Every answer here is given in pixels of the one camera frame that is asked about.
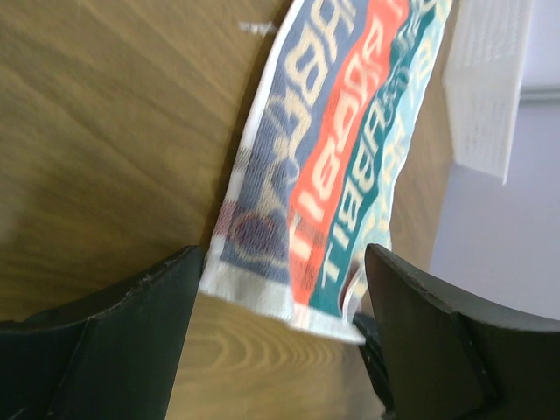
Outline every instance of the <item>fabric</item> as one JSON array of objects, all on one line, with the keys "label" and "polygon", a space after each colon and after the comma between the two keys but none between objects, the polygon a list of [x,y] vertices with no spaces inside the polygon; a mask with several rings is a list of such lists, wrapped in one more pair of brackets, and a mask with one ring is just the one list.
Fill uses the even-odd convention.
[{"label": "fabric", "polygon": [[243,131],[200,289],[363,342],[368,243],[390,247],[451,0],[295,0]]}]

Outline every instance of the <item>wooden table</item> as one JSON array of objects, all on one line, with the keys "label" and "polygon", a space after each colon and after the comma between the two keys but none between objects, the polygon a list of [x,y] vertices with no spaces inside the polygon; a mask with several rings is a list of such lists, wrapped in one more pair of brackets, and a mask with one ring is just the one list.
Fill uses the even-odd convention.
[{"label": "wooden table", "polygon": [[[207,247],[273,41],[238,24],[279,25],[289,3],[0,2],[0,319]],[[396,252],[422,268],[452,160],[441,61],[391,224]],[[356,347],[198,298],[168,418],[379,412]]]}]

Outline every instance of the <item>striped fabric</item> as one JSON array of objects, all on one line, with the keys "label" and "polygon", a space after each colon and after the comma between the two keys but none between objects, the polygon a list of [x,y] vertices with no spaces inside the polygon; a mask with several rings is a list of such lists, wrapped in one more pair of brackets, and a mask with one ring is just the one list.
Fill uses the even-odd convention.
[{"label": "striped fabric", "polygon": [[389,220],[451,0],[294,0],[256,93],[203,292],[360,343],[364,250]]}]

